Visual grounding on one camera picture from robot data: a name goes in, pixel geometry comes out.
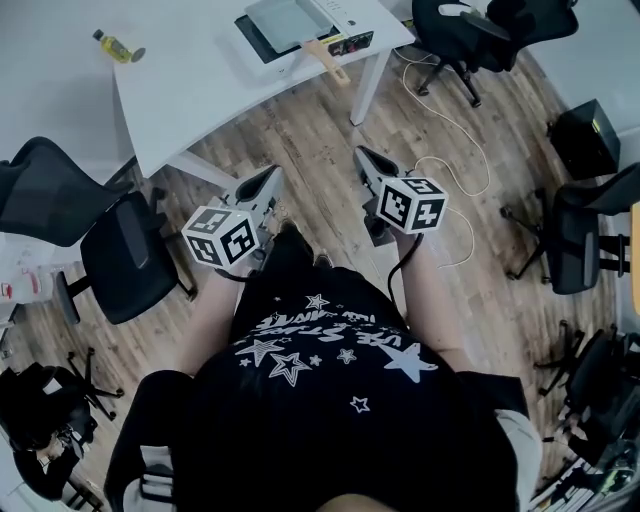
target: black speaker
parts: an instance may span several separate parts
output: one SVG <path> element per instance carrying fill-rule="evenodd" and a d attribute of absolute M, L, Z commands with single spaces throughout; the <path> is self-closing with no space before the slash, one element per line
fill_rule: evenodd
<path fill-rule="evenodd" d="M 574 180 L 618 172 L 620 140 L 598 100 L 562 114 L 550 127 L 550 135 Z"/>

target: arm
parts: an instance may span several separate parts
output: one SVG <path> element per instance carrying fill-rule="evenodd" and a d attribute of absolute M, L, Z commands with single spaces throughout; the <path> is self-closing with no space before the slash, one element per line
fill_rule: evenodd
<path fill-rule="evenodd" d="M 229 345 L 239 289 L 235 281 L 211 272 L 187 325 L 179 371 L 195 375 L 204 363 Z"/>
<path fill-rule="evenodd" d="M 399 232 L 398 255 L 402 259 L 415 239 Z M 404 296 L 412 334 L 437 352 L 456 372 L 475 371 L 462 343 L 456 311 L 438 275 L 433 255 L 425 242 L 402 268 Z"/>
<path fill-rule="evenodd" d="M 60 457 L 49 462 L 45 474 L 35 452 L 16 452 L 13 458 L 25 483 L 36 494 L 50 501 L 61 498 L 64 485 L 80 460 L 73 449 L 67 448 Z"/>

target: desk leg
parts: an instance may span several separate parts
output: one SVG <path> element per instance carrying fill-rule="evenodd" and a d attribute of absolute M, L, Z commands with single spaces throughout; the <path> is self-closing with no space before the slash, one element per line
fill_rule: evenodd
<path fill-rule="evenodd" d="M 179 155 L 171 157 L 168 164 L 192 176 L 218 185 L 225 190 L 232 187 L 236 182 L 236 178 L 229 176 L 226 172 L 221 171 L 215 165 L 194 155 L 191 151 L 184 151 Z"/>
<path fill-rule="evenodd" d="M 380 77 L 387 65 L 391 50 L 383 50 L 376 55 L 367 57 L 364 64 L 364 72 L 360 78 L 360 85 L 353 101 L 353 109 L 351 110 L 351 123 L 358 126 L 364 121 L 373 95 L 376 93 Z"/>

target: wooden floor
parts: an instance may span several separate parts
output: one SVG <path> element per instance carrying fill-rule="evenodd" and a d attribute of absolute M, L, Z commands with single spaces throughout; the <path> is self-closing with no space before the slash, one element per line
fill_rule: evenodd
<path fill-rule="evenodd" d="M 326 248 L 339 265 L 362 272 L 384 288 L 386 274 L 397 257 L 393 247 L 374 250 L 362 224 L 361 203 L 366 194 L 352 162 L 353 148 L 366 144 L 412 166 L 421 156 L 434 155 L 451 163 L 470 192 L 486 183 L 481 155 L 448 122 L 427 113 L 402 86 L 404 63 L 392 57 L 374 104 L 358 128 L 349 122 L 355 86 L 336 90 L 326 78 L 317 78 L 255 107 L 206 137 L 196 153 L 233 175 L 246 175 L 275 162 L 286 172 L 285 191 L 277 208 L 281 219 L 290 215 L 312 243 Z M 425 73 L 410 69 L 415 87 Z M 360 63 L 347 67 L 355 84 Z M 614 318 L 614 290 L 610 276 L 573 297 L 560 297 L 540 284 L 536 265 L 520 282 L 508 281 L 504 269 L 517 267 L 531 251 L 533 240 L 504 221 L 498 209 L 512 205 L 515 212 L 535 219 L 533 190 L 553 192 L 568 180 L 562 164 L 545 138 L 546 122 L 561 110 L 535 63 L 522 56 L 512 73 L 480 72 L 475 80 L 483 105 L 472 109 L 466 91 L 453 73 L 445 72 L 425 100 L 432 108 L 462 124 L 481 144 L 491 165 L 491 186 L 479 197 L 462 194 L 444 165 L 426 162 L 425 174 L 434 176 L 450 193 L 450 206 L 463 212 L 473 225 L 475 254 L 468 263 L 442 269 L 442 278 L 455 299 L 458 318 L 473 359 L 486 370 L 522 379 L 532 419 L 541 434 L 549 435 L 563 395 L 555 391 L 541 399 L 536 390 L 548 382 L 548 372 L 534 372 L 532 363 L 558 356 L 558 322 L 566 318 L 587 334 Z M 219 192 L 197 178 L 166 168 L 150 180 L 169 191 L 164 209 L 174 226 L 181 227 L 198 205 Z M 148 192 L 150 184 L 141 183 Z M 428 241 L 442 263 L 459 261 L 471 246 L 468 227 L 448 214 L 440 231 Z M 179 255 L 186 262 L 184 247 Z M 194 268 L 197 280 L 205 271 Z M 33 361 L 65 364 L 68 351 L 84 356 L 96 349 L 94 374 L 104 388 L 123 387 L 126 396 L 115 402 L 117 419 L 110 423 L 96 413 L 96 442 L 78 468 L 78 476 L 100 488 L 111 450 L 139 381 L 148 373 L 171 367 L 181 334 L 193 307 L 180 290 L 125 325 L 109 325 L 90 292 L 76 301 L 82 323 L 65 324 L 57 302 L 29 305 L 18 315 L 18 325 L 7 339 L 13 356 L 4 361 L 16 370 Z M 554 475 L 567 455 L 559 444 L 546 445 L 542 474 Z"/>

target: white cube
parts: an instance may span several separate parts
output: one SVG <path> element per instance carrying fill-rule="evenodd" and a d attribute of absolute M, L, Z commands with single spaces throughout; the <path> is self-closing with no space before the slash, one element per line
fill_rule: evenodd
<path fill-rule="evenodd" d="M 382 180 L 376 215 L 403 233 L 433 231 L 440 227 L 449 195 L 431 178 Z"/>
<path fill-rule="evenodd" d="M 182 229 L 198 263 L 229 270 L 258 248 L 249 212 L 200 206 Z"/>

